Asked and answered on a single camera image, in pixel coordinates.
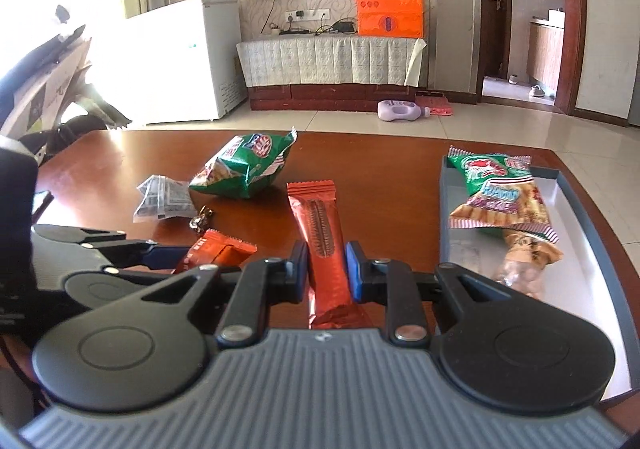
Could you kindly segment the tan bread packet in tray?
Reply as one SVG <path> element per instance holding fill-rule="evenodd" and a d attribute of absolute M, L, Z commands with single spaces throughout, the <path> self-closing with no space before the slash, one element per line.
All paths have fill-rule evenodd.
<path fill-rule="evenodd" d="M 563 258 L 562 251 L 537 235 L 523 231 L 506 229 L 503 239 L 508 250 L 491 279 L 533 299 L 542 299 L 542 273 Z"/>

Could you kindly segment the cloth covered TV cabinet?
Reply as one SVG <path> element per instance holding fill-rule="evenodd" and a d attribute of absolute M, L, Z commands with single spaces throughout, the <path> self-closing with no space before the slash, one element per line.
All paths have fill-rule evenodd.
<path fill-rule="evenodd" d="M 255 111 L 374 112 L 386 99 L 412 101 L 420 89 L 422 38 L 276 36 L 238 45 Z"/>

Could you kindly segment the black router box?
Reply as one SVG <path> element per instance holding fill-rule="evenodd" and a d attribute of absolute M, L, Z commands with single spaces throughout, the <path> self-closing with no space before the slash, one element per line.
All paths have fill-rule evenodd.
<path fill-rule="evenodd" d="M 330 28 L 330 32 L 337 33 L 337 34 L 356 34 L 357 25 L 354 20 L 350 20 L 350 19 L 338 20 L 332 24 Z"/>

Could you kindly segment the orange gift box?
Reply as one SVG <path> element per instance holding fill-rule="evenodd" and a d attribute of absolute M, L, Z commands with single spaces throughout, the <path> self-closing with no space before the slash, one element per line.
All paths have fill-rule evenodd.
<path fill-rule="evenodd" d="M 356 0 L 359 35 L 424 37 L 424 0 Z"/>

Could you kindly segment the newspaper print pyramid packet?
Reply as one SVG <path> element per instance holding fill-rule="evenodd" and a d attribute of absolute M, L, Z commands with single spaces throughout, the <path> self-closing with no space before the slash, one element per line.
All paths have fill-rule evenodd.
<path fill-rule="evenodd" d="M 134 211 L 134 222 L 194 218 L 198 215 L 185 182 L 152 175 L 142 181 L 137 190 L 142 200 Z"/>

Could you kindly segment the large green chip bag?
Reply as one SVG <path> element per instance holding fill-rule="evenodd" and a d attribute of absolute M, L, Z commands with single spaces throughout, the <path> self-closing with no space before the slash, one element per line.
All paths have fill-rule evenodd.
<path fill-rule="evenodd" d="M 286 135 L 234 136 L 192 178 L 189 188 L 225 198 L 253 198 L 273 183 L 297 138 L 295 128 Z"/>

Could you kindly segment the pink floor mat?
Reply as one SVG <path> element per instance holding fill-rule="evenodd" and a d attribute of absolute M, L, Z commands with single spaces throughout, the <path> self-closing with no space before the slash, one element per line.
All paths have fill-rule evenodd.
<path fill-rule="evenodd" d="M 451 105 L 443 94 L 417 94 L 416 104 L 423 109 L 428 116 L 451 116 Z"/>

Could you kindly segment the red brown snack bar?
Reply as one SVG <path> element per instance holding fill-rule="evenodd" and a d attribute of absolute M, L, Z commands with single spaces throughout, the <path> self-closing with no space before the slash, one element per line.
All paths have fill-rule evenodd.
<path fill-rule="evenodd" d="M 369 316 L 350 293 L 335 183 L 290 182 L 286 192 L 308 247 L 309 328 L 370 328 Z"/>

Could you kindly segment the white wall power strip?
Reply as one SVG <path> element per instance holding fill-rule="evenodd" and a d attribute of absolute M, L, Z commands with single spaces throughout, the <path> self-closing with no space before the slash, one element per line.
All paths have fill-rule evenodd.
<path fill-rule="evenodd" d="M 286 23 L 318 22 L 328 23 L 331 19 L 330 9 L 307 9 L 287 11 L 284 16 Z"/>

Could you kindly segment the green chip bag in tray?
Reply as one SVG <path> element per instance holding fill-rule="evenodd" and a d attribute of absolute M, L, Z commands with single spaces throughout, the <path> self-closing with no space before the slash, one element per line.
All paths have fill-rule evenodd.
<path fill-rule="evenodd" d="M 454 229 L 510 229 L 558 242 L 528 155 L 474 153 L 450 146 L 447 160 L 464 177 L 469 198 L 449 215 Z"/>

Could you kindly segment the dark foil wrapped candy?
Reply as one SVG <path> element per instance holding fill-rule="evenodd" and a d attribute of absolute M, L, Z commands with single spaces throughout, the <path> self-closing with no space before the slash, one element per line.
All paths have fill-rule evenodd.
<path fill-rule="evenodd" d="M 203 205 L 198 211 L 198 215 L 194 216 L 190 222 L 189 227 L 195 231 L 198 235 L 204 235 L 204 233 L 210 228 L 214 218 L 213 209 L 207 205 Z"/>

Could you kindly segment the blue grey tray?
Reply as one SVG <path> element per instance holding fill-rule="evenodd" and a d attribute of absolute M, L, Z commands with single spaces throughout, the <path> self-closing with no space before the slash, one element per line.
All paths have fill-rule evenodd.
<path fill-rule="evenodd" d="M 439 179 L 440 259 L 493 277 L 529 296 L 582 318 L 610 340 L 615 368 L 604 397 L 639 388 L 636 298 L 626 277 L 634 266 L 616 261 L 578 193 L 559 170 L 532 169 L 547 207 L 551 237 L 501 228 L 453 228 L 449 215 L 468 199 L 465 178 L 448 158 Z"/>

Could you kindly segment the white chest freezer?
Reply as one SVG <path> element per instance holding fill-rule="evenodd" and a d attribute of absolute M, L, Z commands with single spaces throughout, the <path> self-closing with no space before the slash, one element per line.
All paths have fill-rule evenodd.
<path fill-rule="evenodd" d="M 93 37 L 89 82 L 136 125 L 220 120 L 247 97 L 238 0 L 184 0 Z"/>

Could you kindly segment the orange snack packet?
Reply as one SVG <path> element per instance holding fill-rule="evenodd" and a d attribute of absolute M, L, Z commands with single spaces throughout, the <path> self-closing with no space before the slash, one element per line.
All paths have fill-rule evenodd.
<path fill-rule="evenodd" d="M 258 247 L 253 243 L 208 229 L 180 259 L 172 273 L 176 275 L 204 265 L 239 266 L 257 251 Z"/>

